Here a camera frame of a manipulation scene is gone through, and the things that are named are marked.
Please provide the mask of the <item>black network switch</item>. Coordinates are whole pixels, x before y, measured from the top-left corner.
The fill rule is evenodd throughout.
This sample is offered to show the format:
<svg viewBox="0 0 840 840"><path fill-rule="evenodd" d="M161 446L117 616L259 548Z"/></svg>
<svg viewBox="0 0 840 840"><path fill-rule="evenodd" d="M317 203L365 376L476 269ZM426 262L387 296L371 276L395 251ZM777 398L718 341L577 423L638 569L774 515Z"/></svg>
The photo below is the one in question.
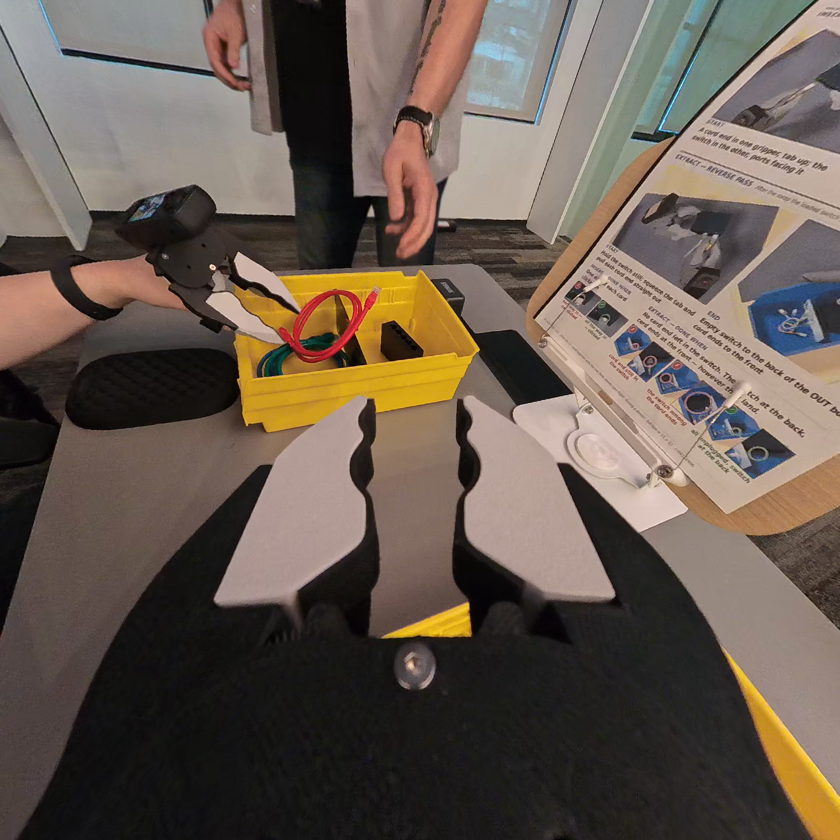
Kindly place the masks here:
<svg viewBox="0 0 840 840"><path fill-rule="evenodd" d="M413 361L424 357L424 349L396 320L381 325L381 354L387 361Z"/></svg>

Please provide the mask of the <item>person's left hand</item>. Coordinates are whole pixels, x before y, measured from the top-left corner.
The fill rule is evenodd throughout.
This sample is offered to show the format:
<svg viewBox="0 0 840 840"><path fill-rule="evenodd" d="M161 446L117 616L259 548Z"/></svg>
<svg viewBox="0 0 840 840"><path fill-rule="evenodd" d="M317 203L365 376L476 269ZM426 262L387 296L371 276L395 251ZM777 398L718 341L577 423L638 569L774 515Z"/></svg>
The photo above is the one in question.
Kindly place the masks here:
<svg viewBox="0 0 840 840"><path fill-rule="evenodd" d="M133 302L186 312L184 302L170 290L170 283L154 272L143 256L114 260L109 264L108 306L124 308Z"/></svg>

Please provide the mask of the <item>person's left forearm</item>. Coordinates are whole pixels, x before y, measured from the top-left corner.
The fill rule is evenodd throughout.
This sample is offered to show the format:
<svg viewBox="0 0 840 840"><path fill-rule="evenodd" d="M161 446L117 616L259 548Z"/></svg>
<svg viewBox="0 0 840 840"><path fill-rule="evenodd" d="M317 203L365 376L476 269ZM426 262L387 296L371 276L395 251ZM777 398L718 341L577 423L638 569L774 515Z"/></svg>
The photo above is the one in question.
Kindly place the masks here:
<svg viewBox="0 0 840 840"><path fill-rule="evenodd" d="M13 368L120 314L123 308L108 306L110 262L73 258L50 270L2 277L1 368Z"/></svg>

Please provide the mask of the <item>yellow plastic bin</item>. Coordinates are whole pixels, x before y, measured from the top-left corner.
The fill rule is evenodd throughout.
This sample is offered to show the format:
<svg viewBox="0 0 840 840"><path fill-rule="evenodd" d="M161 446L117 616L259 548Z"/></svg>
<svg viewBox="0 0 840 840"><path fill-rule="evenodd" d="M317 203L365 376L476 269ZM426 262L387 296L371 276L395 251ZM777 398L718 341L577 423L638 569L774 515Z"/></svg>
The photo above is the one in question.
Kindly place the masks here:
<svg viewBox="0 0 840 840"><path fill-rule="evenodd" d="M478 353L465 324L420 268L279 275L279 279L301 305L336 289L364 301L379 287L381 294L356 335L366 364L340 368L331 360L306 364L292 357L283 364L282 375L259 375L260 361L274 347L237 337L238 385L247 425L260 424L274 433L315 424L356 396L373 399L378 413L445 402L455 396ZM396 321L415 340L423 350L421 358L384 357L382 325L389 321Z"/></svg>
<svg viewBox="0 0 840 840"><path fill-rule="evenodd" d="M391 631L385 638L470 635L469 605L462 603ZM814 839L838 839L838 793L730 654L724 655L747 702L763 750L806 830Z"/></svg>

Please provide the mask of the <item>black power adapter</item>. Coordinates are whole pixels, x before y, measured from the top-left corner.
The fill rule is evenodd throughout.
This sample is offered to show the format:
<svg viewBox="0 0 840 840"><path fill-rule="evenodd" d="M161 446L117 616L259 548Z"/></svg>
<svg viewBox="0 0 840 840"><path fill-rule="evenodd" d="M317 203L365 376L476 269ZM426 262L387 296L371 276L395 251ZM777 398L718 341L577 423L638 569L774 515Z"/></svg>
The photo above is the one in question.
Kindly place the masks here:
<svg viewBox="0 0 840 840"><path fill-rule="evenodd" d="M449 278L436 277L431 278L430 280L433 286L446 300L453 312L461 318L463 316L463 310L466 303L466 296L464 293L458 289L455 283Z"/></svg>

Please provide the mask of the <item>black flat panel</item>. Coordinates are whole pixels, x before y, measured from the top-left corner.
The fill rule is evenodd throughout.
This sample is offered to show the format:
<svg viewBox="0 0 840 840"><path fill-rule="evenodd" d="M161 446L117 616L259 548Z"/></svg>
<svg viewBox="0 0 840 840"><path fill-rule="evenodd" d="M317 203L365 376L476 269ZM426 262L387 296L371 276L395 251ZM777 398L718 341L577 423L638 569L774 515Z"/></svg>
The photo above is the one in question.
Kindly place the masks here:
<svg viewBox="0 0 840 840"><path fill-rule="evenodd" d="M477 332L479 355L514 406L538 403L573 391L518 331Z"/></svg>

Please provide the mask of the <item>large window with blind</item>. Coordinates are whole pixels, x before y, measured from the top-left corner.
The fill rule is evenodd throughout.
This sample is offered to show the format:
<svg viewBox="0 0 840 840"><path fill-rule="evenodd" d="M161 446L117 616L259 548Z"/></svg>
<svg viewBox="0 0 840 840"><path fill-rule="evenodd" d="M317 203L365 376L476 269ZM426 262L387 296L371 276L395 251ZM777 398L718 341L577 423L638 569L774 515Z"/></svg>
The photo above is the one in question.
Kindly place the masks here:
<svg viewBox="0 0 840 840"><path fill-rule="evenodd" d="M210 76L210 1L41 1L66 56ZM465 113L535 123L576 2L489 1L469 65Z"/></svg>

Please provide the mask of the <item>printed instruction sheet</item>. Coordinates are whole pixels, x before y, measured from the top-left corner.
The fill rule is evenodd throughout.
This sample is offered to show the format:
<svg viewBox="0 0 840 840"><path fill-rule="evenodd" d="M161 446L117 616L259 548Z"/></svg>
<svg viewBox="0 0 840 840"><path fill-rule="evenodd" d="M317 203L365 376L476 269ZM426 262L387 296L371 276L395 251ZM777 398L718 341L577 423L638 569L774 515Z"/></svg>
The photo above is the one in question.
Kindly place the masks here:
<svg viewBox="0 0 840 840"><path fill-rule="evenodd" d="M810 2L677 133L588 256L709 419L692 482L726 513L838 455L838 2Z"/></svg>

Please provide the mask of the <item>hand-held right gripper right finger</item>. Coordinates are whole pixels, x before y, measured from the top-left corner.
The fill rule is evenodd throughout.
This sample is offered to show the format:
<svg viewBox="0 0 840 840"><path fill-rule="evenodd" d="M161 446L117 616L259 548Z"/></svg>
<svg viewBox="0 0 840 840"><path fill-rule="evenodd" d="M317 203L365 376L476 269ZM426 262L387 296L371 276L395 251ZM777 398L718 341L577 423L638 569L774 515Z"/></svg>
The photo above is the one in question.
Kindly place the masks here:
<svg viewBox="0 0 840 840"><path fill-rule="evenodd" d="M483 623L498 603L545 623L550 605L606 604L613 583L550 452L474 396L458 400L453 576Z"/></svg>

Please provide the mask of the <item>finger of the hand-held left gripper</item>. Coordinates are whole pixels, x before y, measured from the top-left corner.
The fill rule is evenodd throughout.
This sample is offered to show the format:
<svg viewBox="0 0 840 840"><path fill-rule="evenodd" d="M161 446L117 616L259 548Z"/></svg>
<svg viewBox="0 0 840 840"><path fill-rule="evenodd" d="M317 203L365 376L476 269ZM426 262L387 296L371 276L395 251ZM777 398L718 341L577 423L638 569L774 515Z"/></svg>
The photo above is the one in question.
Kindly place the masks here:
<svg viewBox="0 0 840 840"><path fill-rule="evenodd" d="M290 312L292 311L292 297L286 293L276 294L272 290L264 287L249 287L246 291L252 292L260 300L269 301L275 308L284 308ZM233 291L221 290L212 292L207 302L210 308L223 321L228 323L228 326L232 326L232 330L237 335L244 335L272 345L286 343L276 328L271 327L262 320L257 313L248 310L243 301Z"/></svg>
<svg viewBox="0 0 840 840"><path fill-rule="evenodd" d="M276 294L286 293L292 297L291 312L299 314L301 311L296 299L278 276L252 258L237 253L222 268L222 291L233 291L235 294L236 289L246 291L249 287L264 287Z"/></svg>

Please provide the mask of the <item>black bin divider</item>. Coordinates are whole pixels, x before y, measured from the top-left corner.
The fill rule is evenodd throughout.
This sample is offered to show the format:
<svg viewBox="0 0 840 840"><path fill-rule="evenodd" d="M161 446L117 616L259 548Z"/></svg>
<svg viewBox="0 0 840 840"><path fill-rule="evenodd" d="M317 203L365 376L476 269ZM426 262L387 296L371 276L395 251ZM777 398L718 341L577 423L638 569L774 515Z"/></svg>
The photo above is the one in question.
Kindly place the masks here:
<svg viewBox="0 0 840 840"><path fill-rule="evenodd" d="M341 295L335 295L333 297L334 301L334 312L335 312L335 325L336 325L336 333L341 338L344 336L345 333L348 331L352 331L352 335L349 337L347 343L343 346L342 352L346 357L346 366L363 366L367 364L367 361L364 357L364 352L362 351L360 342L357 338L357 328L351 328L351 315L353 312L353 305L350 304L350 313L345 306L345 303L348 301L346 297Z"/></svg>

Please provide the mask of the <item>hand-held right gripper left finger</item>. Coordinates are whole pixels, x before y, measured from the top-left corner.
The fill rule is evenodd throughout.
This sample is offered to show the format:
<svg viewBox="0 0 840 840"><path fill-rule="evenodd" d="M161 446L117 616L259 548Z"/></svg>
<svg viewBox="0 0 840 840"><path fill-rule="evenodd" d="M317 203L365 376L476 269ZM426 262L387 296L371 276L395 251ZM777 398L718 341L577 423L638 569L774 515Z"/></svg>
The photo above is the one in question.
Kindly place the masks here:
<svg viewBox="0 0 840 840"><path fill-rule="evenodd" d="M331 605L368 629L381 568L373 501L375 401L356 396L276 457L214 595L222 608L278 607L301 628Z"/></svg>

